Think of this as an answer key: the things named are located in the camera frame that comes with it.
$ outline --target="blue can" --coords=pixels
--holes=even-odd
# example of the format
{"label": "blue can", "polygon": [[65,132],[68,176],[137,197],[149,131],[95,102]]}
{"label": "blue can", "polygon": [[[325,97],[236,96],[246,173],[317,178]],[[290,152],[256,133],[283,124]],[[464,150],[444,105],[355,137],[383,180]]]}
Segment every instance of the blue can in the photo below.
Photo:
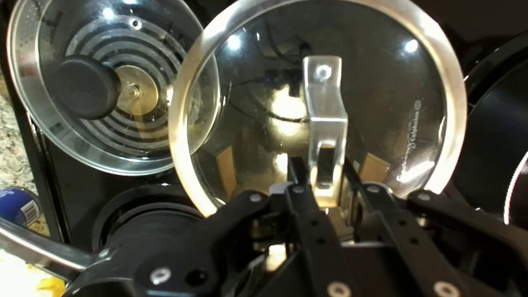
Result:
{"label": "blue can", "polygon": [[19,226],[27,227],[37,221],[40,207],[36,195],[23,188],[0,191],[0,217]]}

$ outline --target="stainless steel handle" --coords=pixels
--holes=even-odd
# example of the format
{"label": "stainless steel handle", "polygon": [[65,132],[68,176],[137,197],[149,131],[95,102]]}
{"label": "stainless steel handle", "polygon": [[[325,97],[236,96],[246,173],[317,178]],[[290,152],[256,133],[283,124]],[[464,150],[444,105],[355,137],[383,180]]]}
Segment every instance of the stainless steel handle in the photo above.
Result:
{"label": "stainless steel handle", "polygon": [[0,218],[0,248],[67,282],[84,271],[95,258],[72,246]]}
{"label": "stainless steel handle", "polygon": [[345,161],[348,114],[341,98],[340,57],[303,60],[304,93],[310,119],[308,169],[319,207],[338,206]]}

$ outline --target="black knob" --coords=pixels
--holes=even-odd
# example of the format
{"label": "black knob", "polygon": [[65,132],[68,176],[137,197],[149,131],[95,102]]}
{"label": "black knob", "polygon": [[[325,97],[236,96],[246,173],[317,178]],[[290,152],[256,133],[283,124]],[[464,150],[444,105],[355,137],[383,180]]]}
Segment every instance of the black knob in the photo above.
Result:
{"label": "black knob", "polygon": [[117,74],[100,61],[71,55],[56,71],[55,100],[72,115],[83,119],[101,119],[114,110],[121,92]]}

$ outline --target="granite countertop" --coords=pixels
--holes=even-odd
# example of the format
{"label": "granite countertop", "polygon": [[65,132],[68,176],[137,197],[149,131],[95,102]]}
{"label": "granite countertop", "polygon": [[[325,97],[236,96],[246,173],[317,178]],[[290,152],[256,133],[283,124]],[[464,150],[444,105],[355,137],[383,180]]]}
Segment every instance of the granite countertop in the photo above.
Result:
{"label": "granite countertop", "polygon": [[[27,160],[26,150],[1,71],[0,96],[0,189],[18,186],[37,193],[33,173]],[[43,216],[30,228],[41,234],[49,235]]]}

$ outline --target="glass lid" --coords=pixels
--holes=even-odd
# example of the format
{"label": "glass lid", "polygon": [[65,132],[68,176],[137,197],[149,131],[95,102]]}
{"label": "glass lid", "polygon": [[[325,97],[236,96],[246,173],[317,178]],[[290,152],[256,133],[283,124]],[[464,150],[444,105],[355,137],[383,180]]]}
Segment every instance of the glass lid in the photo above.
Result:
{"label": "glass lid", "polygon": [[[221,106],[204,137],[191,102],[211,92],[202,80],[213,65]],[[309,83],[321,77],[333,85]],[[243,190],[268,193],[286,181],[289,156],[310,165],[311,149],[322,154],[322,139],[334,134],[333,148],[343,145],[363,181],[399,197],[418,188],[439,192],[462,144],[465,96],[447,38],[410,1],[242,0],[207,26],[183,64],[169,113],[171,151],[205,215]],[[339,102],[344,115],[329,122],[346,125],[317,130],[325,116],[314,107],[338,111]],[[193,152],[190,144],[203,138]],[[336,155],[334,162],[342,164]]]}
{"label": "glass lid", "polygon": [[[54,144],[115,174],[173,166],[172,84],[203,31],[182,0],[20,0],[9,30],[17,92]],[[192,96],[215,106],[217,94],[208,92],[218,73],[206,69],[204,76],[207,90]]]}

